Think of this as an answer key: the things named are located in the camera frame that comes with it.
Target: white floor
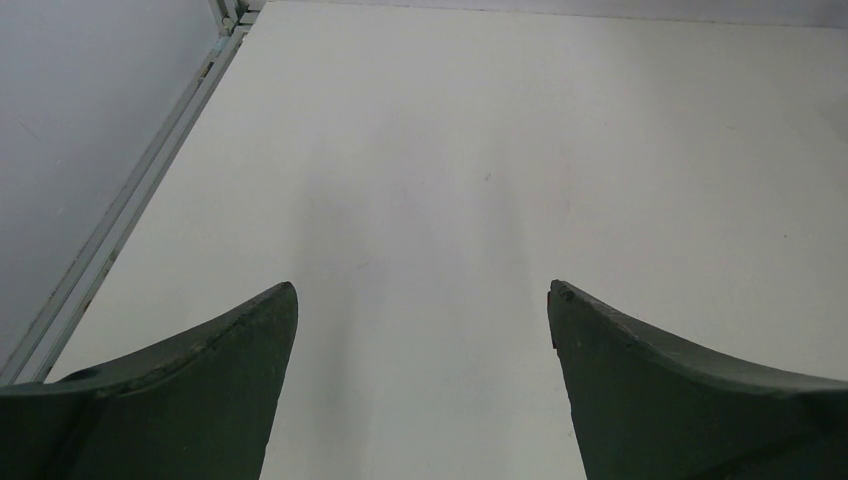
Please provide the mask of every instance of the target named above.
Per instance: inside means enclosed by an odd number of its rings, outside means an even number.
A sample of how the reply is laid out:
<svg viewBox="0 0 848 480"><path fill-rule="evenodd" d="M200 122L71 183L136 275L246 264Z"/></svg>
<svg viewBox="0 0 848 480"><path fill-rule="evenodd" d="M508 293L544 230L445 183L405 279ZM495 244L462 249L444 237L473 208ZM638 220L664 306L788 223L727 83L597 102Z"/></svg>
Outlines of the white floor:
<svg viewBox="0 0 848 480"><path fill-rule="evenodd" d="M582 478L551 279L848 379L846 250L848 32L269 3L51 379L291 280L263 479Z"/></svg>

